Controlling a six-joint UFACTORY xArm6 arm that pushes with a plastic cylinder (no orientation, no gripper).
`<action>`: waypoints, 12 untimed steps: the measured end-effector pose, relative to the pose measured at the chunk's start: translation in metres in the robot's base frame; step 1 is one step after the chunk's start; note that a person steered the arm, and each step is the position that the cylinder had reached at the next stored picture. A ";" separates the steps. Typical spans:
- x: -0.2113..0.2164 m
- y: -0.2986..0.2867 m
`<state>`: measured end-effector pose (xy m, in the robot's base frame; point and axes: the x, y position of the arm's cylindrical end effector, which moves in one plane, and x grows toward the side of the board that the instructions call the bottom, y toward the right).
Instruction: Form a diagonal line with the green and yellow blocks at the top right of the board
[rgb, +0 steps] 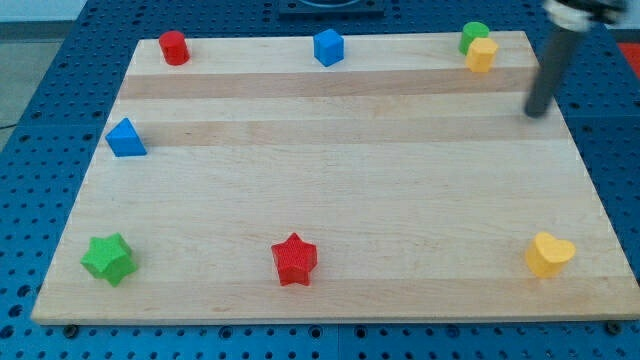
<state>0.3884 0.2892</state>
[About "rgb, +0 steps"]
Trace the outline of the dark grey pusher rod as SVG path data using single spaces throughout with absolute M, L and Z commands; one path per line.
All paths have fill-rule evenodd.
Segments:
M 540 68 L 524 104 L 526 116 L 537 119 L 547 113 L 570 60 L 585 35 L 585 31 L 572 31 L 556 24 L 551 26 Z

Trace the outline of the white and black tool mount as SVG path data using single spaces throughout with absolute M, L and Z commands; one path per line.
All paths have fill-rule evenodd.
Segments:
M 612 25 L 628 11 L 626 0 L 545 0 L 543 9 L 558 27 L 587 31 L 595 23 Z

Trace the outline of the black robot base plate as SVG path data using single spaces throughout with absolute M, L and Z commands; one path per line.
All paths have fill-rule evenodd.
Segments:
M 280 18 L 332 15 L 383 15 L 385 0 L 279 0 Z

